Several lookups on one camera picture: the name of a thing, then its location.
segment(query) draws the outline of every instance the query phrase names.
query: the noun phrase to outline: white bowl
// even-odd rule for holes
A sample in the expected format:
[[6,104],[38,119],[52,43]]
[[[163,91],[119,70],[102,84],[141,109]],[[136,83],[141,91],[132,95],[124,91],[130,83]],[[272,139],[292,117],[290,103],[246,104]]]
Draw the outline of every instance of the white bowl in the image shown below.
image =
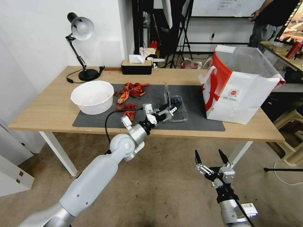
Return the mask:
[[89,115],[101,114],[113,104],[114,87],[101,80],[86,82],[76,87],[70,99],[79,109]]

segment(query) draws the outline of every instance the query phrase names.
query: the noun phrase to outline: desk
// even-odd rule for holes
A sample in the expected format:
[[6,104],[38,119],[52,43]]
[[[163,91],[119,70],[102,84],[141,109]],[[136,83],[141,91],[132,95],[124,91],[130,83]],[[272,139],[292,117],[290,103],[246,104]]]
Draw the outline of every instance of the desk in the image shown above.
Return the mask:
[[[39,131],[48,145],[72,176],[77,173],[53,132],[105,134],[104,128],[73,127],[79,109],[70,100],[70,94],[79,84],[66,81],[66,75],[81,67],[68,66],[53,82],[9,125],[11,130]],[[128,81],[151,84],[200,85],[198,76],[206,70],[193,69],[153,69],[151,75],[122,75],[121,71],[103,71],[99,80],[113,84]],[[70,76],[77,81],[77,73]],[[259,109],[247,125],[224,122],[225,131],[151,131],[154,137],[210,138],[240,140],[229,160],[236,164],[253,141],[283,142],[284,138]],[[109,134],[126,133],[126,129],[109,128]]]
[[286,52],[274,52],[273,48],[271,47],[269,42],[262,41],[260,44],[265,48],[264,55],[266,53],[270,52],[271,54],[274,54],[276,58],[269,60],[273,65],[276,63],[277,59],[281,59],[286,65],[291,67],[293,70],[303,73],[303,59],[288,59],[285,56],[287,55],[288,51]]
[[[303,59],[288,59],[285,56],[286,52],[275,52],[269,42],[262,41],[260,44],[265,48],[264,56],[274,65],[278,59],[283,61],[287,66],[291,67],[295,71],[303,73]],[[290,84],[286,83],[283,86],[276,88],[273,92],[302,92],[303,84]]]

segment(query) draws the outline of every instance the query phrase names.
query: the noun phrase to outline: lamp shade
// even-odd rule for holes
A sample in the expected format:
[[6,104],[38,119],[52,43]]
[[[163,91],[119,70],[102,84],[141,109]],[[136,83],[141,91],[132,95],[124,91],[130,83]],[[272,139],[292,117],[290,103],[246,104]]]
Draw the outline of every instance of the lamp shade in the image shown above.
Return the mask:
[[71,30],[74,37],[78,40],[87,40],[94,33],[93,22],[86,17],[78,17],[75,13],[69,13],[67,19],[71,23]]

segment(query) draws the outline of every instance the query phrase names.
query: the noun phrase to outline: bag handle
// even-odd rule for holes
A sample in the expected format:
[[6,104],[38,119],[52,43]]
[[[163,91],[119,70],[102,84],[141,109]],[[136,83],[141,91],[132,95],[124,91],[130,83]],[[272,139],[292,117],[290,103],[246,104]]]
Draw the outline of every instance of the bag handle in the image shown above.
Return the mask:
[[209,62],[210,60],[212,60],[212,58],[208,58],[208,59],[206,60],[206,62],[204,63],[204,65],[203,65],[202,69],[204,69],[204,66],[205,66],[205,65],[206,65],[206,63],[207,63],[207,62]]
[[208,72],[207,72],[207,74],[205,75],[205,77],[203,77],[202,74],[199,76],[199,81],[200,81],[201,84],[204,84],[204,83],[208,80],[208,78],[209,78],[209,76],[211,75],[212,71],[214,71],[214,73],[216,74],[216,73],[217,73],[217,68],[216,68],[215,66],[212,66],[212,67],[208,70]]

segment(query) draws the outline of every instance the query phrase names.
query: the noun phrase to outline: black desk mat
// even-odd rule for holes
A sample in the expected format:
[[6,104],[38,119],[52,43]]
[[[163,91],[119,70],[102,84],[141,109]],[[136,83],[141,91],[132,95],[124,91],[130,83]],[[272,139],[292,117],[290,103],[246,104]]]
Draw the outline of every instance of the black desk mat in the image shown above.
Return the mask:
[[[122,84],[112,84],[115,91],[123,88]],[[144,87],[146,93],[137,98],[129,97],[124,104],[136,103],[138,108],[142,107],[144,103],[151,103],[152,107],[158,108],[164,104],[164,85],[149,85]],[[170,121],[161,122],[156,129],[166,130],[194,130],[194,131],[225,131],[223,123],[216,120],[208,120],[205,115],[205,106],[201,86],[187,86],[187,85],[169,85],[171,95],[180,95],[183,99],[184,105],[188,113],[188,120],[185,122],[172,123]],[[107,115],[116,109],[117,100],[119,97],[114,97],[115,103],[109,110],[98,115],[87,115],[79,112],[76,120],[73,123],[75,127],[97,127],[104,128],[104,122]],[[108,128],[124,128],[121,122],[123,112],[112,114],[108,121]],[[144,120],[143,111],[137,111],[133,124]]]

